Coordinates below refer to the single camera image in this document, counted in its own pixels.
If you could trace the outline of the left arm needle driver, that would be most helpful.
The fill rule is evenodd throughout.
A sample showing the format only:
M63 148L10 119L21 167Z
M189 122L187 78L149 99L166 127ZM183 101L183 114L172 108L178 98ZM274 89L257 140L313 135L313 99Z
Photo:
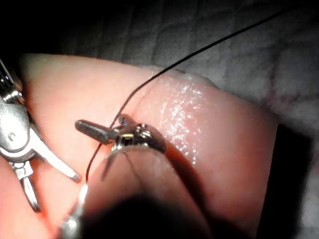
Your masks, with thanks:
M166 152L166 142L161 133L144 123L130 124L119 129L115 134L112 151L131 145L150 147L163 154Z

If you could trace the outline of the left arm needle driver jaw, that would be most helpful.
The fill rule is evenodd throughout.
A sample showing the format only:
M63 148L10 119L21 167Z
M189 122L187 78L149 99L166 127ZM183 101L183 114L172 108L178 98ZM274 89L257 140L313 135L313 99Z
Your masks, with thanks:
M108 144L115 139L115 131L111 128L87 120L77 120L75 128L86 136L102 143Z

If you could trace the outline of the right arm needle driver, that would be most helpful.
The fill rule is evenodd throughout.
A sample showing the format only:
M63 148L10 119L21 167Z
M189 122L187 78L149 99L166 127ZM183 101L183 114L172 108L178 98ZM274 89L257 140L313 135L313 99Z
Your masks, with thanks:
M29 146L30 123L22 104L0 99L0 154L8 162L25 162L33 153Z

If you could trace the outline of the right arm needle driver jaw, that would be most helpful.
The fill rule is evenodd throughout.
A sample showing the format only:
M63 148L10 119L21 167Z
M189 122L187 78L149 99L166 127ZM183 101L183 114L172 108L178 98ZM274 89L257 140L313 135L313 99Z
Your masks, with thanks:
M62 174L64 174L76 183L79 183L81 181L81 175L79 175L69 165L67 165L64 161L57 157L40 138L38 132L33 128L30 128L29 146L42 159L44 159L47 163L49 163L59 172L61 172Z
M33 211L39 213L41 211L38 202L36 190L30 176L33 174L33 169L29 161L22 163L11 163L11 167L20 181L24 194Z

